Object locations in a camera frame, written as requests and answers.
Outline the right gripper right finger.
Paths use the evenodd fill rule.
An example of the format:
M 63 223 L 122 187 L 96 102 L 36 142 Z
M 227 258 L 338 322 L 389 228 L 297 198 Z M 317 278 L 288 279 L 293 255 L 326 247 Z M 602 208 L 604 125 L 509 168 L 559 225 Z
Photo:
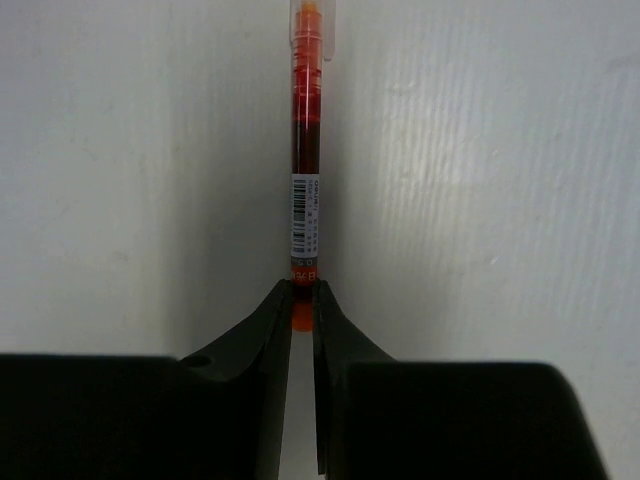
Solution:
M 325 280 L 313 287 L 312 313 L 318 472 L 339 474 L 344 464 L 348 370 L 356 363 L 393 358 L 346 317 Z

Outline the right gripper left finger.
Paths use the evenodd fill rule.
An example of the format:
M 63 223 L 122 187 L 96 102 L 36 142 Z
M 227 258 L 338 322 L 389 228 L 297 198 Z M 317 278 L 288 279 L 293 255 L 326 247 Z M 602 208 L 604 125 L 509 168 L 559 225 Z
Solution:
M 253 313 L 180 360 L 215 394 L 198 430 L 225 479 L 279 476 L 292 303 L 292 284 L 278 281 Z

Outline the orange pen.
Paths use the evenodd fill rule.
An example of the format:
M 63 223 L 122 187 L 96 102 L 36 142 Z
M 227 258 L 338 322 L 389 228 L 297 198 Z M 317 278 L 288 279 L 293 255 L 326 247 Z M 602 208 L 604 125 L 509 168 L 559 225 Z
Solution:
M 312 295 L 318 280 L 320 139 L 323 64 L 335 51 L 336 3 L 292 1 L 292 156 L 290 273 L 292 327 L 313 329 Z

